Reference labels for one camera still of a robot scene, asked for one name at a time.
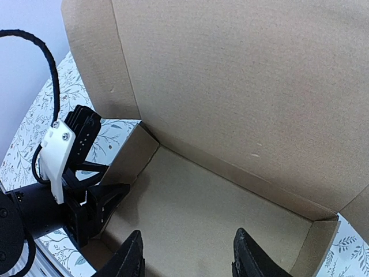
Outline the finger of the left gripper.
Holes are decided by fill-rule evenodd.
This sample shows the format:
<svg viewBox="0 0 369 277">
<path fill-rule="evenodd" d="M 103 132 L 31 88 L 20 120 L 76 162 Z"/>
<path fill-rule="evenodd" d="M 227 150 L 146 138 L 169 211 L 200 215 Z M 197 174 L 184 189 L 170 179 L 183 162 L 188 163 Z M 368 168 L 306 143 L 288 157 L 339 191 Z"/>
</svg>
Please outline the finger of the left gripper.
<svg viewBox="0 0 369 277">
<path fill-rule="evenodd" d="M 87 189 L 88 207 L 87 236 L 89 239 L 100 235 L 105 229 L 117 206 L 130 192 L 129 184 L 95 185 Z"/>
<path fill-rule="evenodd" d="M 97 185 L 103 179 L 108 168 L 108 165 L 84 161 L 83 163 L 74 166 L 73 172 L 76 177 L 78 177 L 78 173 L 82 175 L 89 175 L 90 173 L 94 173 L 94 175 L 91 175 L 88 178 L 82 180 L 78 179 L 83 188 L 88 188 L 90 186 Z"/>
</svg>

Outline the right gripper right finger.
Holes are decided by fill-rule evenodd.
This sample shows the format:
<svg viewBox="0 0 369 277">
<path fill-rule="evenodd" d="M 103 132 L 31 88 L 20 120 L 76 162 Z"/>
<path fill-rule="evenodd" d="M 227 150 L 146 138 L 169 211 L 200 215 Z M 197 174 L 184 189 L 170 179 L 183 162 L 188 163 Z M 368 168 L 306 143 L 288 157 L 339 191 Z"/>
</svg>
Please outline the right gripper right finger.
<svg viewBox="0 0 369 277">
<path fill-rule="evenodd" d="M 233 246 L 232 276 L 292 276 L 277 265 L 244 228 L 237 229 Z"/>
</svg>

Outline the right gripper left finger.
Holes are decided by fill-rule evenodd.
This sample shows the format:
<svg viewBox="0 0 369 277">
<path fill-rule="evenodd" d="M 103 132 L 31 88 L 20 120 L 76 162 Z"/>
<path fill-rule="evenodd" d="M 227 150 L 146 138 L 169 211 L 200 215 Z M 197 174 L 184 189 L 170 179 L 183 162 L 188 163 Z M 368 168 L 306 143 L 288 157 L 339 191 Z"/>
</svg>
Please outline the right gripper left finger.
<svg viewBox="0 0 369 277">
<path fill-rule="evenodd" d="M 113 257 L 100 270 L 98 276 L 145 276 L 144 244 L 139 230 L 134 230 Z"/>
</svg>

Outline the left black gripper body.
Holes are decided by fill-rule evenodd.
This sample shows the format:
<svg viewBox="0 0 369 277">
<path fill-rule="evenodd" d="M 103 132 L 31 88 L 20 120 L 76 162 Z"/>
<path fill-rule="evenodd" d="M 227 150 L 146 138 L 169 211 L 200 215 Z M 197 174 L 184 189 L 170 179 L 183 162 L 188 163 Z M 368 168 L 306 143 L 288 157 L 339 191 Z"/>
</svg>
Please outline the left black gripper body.
<svg viewBox="0 0 369 277">
<path fill-rule="evenodd" d="M 63 228 L 77 248 L 98 235 L 98 175 L 78 180 L 68 170 L 62 179 L 64 203 L 57 204 L 49 186 L 35 183 L 6 193 L 25 229 L 40 238 Z"/>
</svg>

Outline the brown cardboard box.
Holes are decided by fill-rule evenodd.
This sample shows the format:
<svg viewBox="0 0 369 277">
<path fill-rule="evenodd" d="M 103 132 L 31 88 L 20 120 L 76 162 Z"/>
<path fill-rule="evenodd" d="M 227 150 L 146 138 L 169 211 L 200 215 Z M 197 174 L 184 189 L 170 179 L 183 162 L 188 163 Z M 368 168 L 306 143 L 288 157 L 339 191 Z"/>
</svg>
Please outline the brown cardboard box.
<svg viewBox="0 0 369 277">
<path fill-rule="evenodd" d="M 102 185 L 130 193 L 82 254 L 139 230 L 146 276 L 231 276 L 244 228 L 316 276 L 342 215 L 368 244 L 367 1 L 63 1 L 96 111 L 136 119 Z"/>
</svg>

